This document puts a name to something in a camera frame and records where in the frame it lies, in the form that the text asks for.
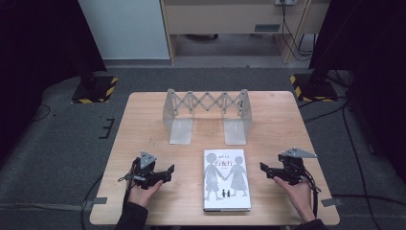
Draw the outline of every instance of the metal stand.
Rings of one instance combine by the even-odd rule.
[[[226,145],[247,144],[248,129],[252,123],[252,112],[246,89],[241,90],[235,98],[232,98],[227,92],[221,92],[218,97],[206,92],[197,98],[192,91],[180,98],[173,89],[169,89],[163,110],[163,122],[169,130],[170,144],[188,145],[191,143],[193,116],[177,117],[182,107],[193,115],[198,106],[206,111],[216,106],[221,108]],[[230,108],[237,110],[235,118],[224,116],[227,109]]]

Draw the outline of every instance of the book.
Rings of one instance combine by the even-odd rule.
[[[244,149],[205,149],[203,188],[204,211],[249,212]]]

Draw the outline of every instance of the black sleeve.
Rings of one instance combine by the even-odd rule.
[[[327,230],[327,228],[320,219],[316,218],[311,222],[299,225],[296,230]]]
[[[123,212],[116,230],[142,230],[146,224],[148,210],[138,204],[127,202],[123,206]]]

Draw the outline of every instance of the wooden table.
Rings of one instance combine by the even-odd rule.
[[[170,145],[162,121],[166,92],[130,95],[117,137],[111,150],[95,204],[93,224],[116,224],[123,204],[124,176],[132,161],[145,150],[158,157],[155,171],[175,165],[172,181],[162,186],[148,206],[149,225],[295,225],[300,218],[285,192],[259,168],[263,162],[281,168],[278,154],[292,147],[314,152],[302,116],[290,92],[249,91],[253,122],[245,146],[226,146],[219,110],[197,112],[190,145]],[[252,209],[247,213],[203,212],[203,150],[244,149]],[[335,206],[324,207],[320,200],[331,198],[317,159],[304,159],[314,176],[319,194],[318,218],[327,225],[339,222]]]

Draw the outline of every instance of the cable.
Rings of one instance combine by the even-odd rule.
[[[362,187],[363,187],[363,189],[364,189],[364,195],[365,195],[366,200],[367,200],[368,210],[370,211],[370,214],[371,214],[371,218],[372,218],[373,223],[376,225],[377,229],[381,230],[381,228],[380,228],[378,222],[377,222],[376,219],[375,219],[375,216],[374,216],[374,214],[373,214],[373,211],[372,211],[372,207],[371,207],[371,203],[370,203],[370,197],[368,196],[367,185],[366,185],[366,183],[365,183],[364,173],[363,173],[363,171],[362,171],[362,167],[361,167],[361,163],[360,163],[360,161],[359,161],[358,153],[357,153],[357,151],[356,151],[356,149],[355,149],[355,145],[354,145],[353,140],[352,140],[352,136],[351,136],[351,133],[350,133],[349,125],[348,125],[348,123],[347,123],[346,113],[345,113],[346,109],[345,109],[345,108],[346,108],[346,105],[348,104],[348,102],[349,102],[349,101],[347,101],[347,102],[344,104],[344,106],[342,107],[342,115],[343,115],[344,125],[345,125],[345,127],[346,127],[347,135],[348,135],[349,138],[350,138],[350,143],[351,143],[352,151],[353,151],[353,153],[354,153],[354,156],[355,156],[355,159],[356,159],[356,163],[357,163],[357,165],[358,165],[358,170],[359,170],[359,173],[360,173],[360,175],[361,175]]]
[[[42,203],[15,203],[15,204],[0,204],[0,209],[15,209],[15,210],[57,210],[57,211],[80,211],[81,207],[70,204],[42,204]]]
[[[90,193],[92,190],[96,187],[96,185],[99,183],[99,181],[102,180],[102,175],[96,180],[96,182],[92,185],[90,190],[87,192],[86,196],[84,197],[83,204],[80,209],[80,224],[81,224],[81,229],[86,230],[86,226],[84,225],[84,220],[83,220],[83,214],[84,214],[84,208],[87,205],[87,197],[89,197]]]
[[[290,50],[292,56],[293,56],[296,60],[299,60],[299,61],[307,61],[307,60],[310,60],[311,58],[306,58],[306,59],[299,59],[299,58],[297,58],[297,57],[295,56],[294,52],[293,52],[292,47],[287,43],[287,41],[286,41],[286,39],[285,39],[285,37],[284,37],[284,27],[286,27],[286,29],[287,29],[288,32],[289,32],[289,35],[292,37],[293,45],[295,46],[295,48],[297,49],[297,51],[299,52],[299,54],[300,54],[302,57],[309,57],[309,56],[311,56],[310,54],[302,54],[302,53],[301,53],[301,50],[298,48],[298,46],[297,46],[297,44],[296,44],[296,41],[295,41],[295,39],[293,38],[293,34],[290,32],[289,27],[287,26],[287,23],[286,23],[286,19],[285,19],[285,16],[286,16],[286,3],[284,2],[284,0],[281,0],[281,3],[282,3],[282,38],[283,38],[284,43],[285,43],[286,46],[289,48],[289,50]]]
[[[379,196],[379,195],[340,195],[340,194],[335,195],[335,194],[332,194],[331,196],[351,197],[351,198],[366,198],[366,197],[368,197],[368,198],[380,199],[380,200],[384,200],[384,201],[388,201],[388,202],[392,202],[392,203],[396,203],[396,204],[406,206],[405,202],[398,201],[398,200],[391,199],[391,198],[386,198],[386,197]]]
[[[340,111],[343,107],[345,107],[348,103],[349,103],[349,102],[346,101],[344,104],[340,105],[340,107],[334,109],[334,110],[331,111],[331,112],[328,112],[328,113],[325,113],[325,114],[322,114],[322,115],[319,115],[319,116],[316,116],[316,117],[313,117],[313,118],[306,119],[306,120],[304,120],[304,123],[307,124],[307,123],[313,122],[313,121],[315,121],[315,120],[317,120],[317,119],[320,119],[320,118],[322,118],[322,117],[326,117],[326,116],[328,116],[328,115],[330,115],[330,114],[333,114],[333,113],[335,113],[335,112],[338,112],[338,111]]]

